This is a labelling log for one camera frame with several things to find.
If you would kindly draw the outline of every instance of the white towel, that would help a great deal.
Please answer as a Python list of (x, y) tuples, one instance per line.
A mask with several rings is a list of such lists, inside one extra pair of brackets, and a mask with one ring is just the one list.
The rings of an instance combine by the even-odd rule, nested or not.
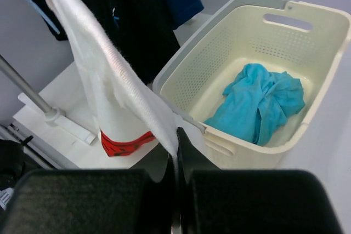
[[(46, 1), (67, 33), (105, 151), (128, 155), (154, 135), (176, 159), (175, 115), (142, 83), (92, 12), (81, 0)], [(114, 145), (122, 150), (111, 151)]]

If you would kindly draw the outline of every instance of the black shirt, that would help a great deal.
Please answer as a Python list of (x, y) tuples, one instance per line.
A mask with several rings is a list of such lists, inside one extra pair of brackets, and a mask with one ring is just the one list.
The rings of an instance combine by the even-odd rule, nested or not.
[(144, 83), (150, 83), (179, 44), (159, 0), (82, 0)]

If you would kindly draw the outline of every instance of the table surface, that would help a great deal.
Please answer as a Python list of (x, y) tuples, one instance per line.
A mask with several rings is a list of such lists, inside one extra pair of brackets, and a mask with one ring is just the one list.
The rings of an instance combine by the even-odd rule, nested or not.
[[(209, 18), (200, 14), (191, 25), (183, 25), (175, 33), (180, 44)], [(308, 130), (298, 144), (287, 153), (278, 168), (303, 169), (315, 174), (326, 188), (345, 233), (351, 233), (351, 46), (347, 49), (335, 78)], [(75, 65), (70, 65), (40, 94), (51, 105), (66, 111), (68, 118), (94, 130)], [(91, 145), (77, 140), (59, 127), (48, 126), (43, 114), (24, 106), (15, 120), (53, 147), (58, 156), (67, 158), (79, 168), (128, 168), (147, 154), (157, 142), (144, 145), (129, 157), (110, 158), (98, 141)]]

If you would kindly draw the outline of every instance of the plastic basket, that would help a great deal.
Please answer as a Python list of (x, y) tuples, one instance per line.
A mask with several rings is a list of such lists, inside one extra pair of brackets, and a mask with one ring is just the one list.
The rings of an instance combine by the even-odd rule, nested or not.
[[(350, 22), (346, 12), (304, 2), (231, 0), (174, 55), (153, 90), (203, 129), (207, 157), (219, 167), (274, 168), (308, 129), (350, 41)], [(287, 71), (304, 88), (305, 108), (264, 147), (203, 124), (248, 63)]]

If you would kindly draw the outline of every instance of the white label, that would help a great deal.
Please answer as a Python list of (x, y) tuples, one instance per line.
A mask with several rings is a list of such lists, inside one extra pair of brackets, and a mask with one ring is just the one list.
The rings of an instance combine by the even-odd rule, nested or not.
[(4, 210), (6, 210), (7, 203), (9, 203), (12, 194), (13, 189), (10, 187), (0, 192), (0, 207), (2, 207)]

